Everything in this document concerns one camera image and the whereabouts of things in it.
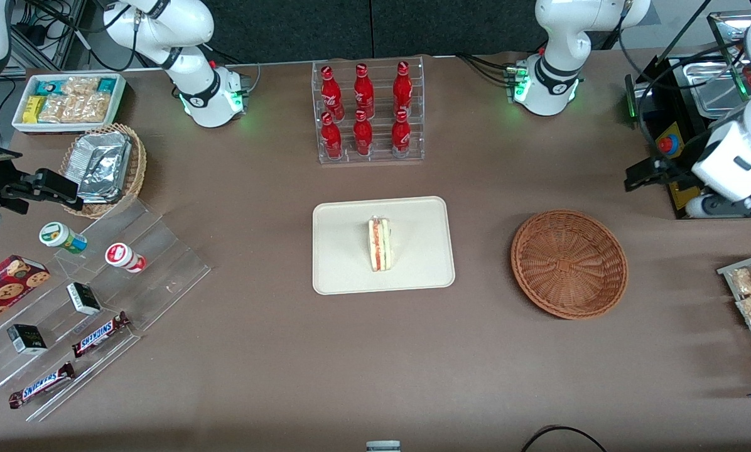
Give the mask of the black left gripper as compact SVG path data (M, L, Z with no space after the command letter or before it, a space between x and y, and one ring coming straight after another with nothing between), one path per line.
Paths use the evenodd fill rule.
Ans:
M648 157L625 170L624 189L636 191L652 184L676 184L677 189L705 189L706 184L693 171L694 163L672 163L668 158Z

